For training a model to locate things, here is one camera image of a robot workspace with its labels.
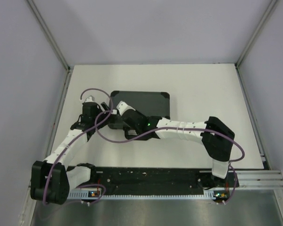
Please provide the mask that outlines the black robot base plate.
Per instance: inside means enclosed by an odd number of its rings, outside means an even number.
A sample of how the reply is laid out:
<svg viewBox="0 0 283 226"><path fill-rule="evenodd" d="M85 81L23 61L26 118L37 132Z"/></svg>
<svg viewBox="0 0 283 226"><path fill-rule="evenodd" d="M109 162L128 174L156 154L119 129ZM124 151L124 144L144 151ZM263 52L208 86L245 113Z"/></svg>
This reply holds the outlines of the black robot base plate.
<svg viewBox="0 0 283 226"><path fill-rule="evenodd" d="M220 179L206 169L93 167L83 185L101 184L106 194L178 195L200 194L208 188L233 188L234 174Z"/></svg>

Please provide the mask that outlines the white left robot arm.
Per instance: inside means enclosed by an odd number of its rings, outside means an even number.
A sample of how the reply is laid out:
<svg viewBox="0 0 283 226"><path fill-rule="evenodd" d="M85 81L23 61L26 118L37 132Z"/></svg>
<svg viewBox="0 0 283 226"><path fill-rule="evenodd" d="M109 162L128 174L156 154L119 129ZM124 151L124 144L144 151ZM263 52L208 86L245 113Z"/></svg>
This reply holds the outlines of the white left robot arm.
<svg viewBox="0 0 283 226"><path fill-rule="evenodd" d="M80 186L94 186L98 176L92 172L93 165L79 163L71 166L70 162L87 144L98 129L108 123L106 116L110 106L106 103L97 104L90 96L82 103L82 113L61 144L43 161L35 161L31 171L30 197L45 203L63 204L69 193Z"/></svg>

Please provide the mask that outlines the black poker set case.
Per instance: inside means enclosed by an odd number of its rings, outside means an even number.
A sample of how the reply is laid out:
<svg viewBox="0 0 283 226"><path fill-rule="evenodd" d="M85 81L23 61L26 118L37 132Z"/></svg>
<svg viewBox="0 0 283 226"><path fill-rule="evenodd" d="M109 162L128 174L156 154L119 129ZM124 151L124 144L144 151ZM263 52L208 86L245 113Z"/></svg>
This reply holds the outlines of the black poker set case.
<svg viewBox="0 0 283 226"><path fill-rule="evenodd" d="M131 107L145 116L160 116L170 119L170 95L167 92L146 92L146 91L120 91L111 92L114 109L120 101L126 102ZM123 130L126 139L136 137L138 134L134 129L127 126L121 116L113 115L108 123L110 129Z"/></svg>

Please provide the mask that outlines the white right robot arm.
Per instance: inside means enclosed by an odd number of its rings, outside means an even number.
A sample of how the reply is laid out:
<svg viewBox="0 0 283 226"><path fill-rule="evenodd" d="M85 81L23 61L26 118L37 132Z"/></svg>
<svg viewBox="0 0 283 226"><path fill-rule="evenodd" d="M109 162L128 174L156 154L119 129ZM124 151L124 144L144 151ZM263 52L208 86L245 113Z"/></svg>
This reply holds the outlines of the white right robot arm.
<svg viewBox="0 0 283 226"><path fill-rule="evenodd" d="M222 186L228 180L228 168L235 133L217 117L210 116L203 122L174 121L161 116L145 116L124 101L116 106L121 120L136 132L128 140L180 139L204 146L212 159L211 182Z"/></svg>

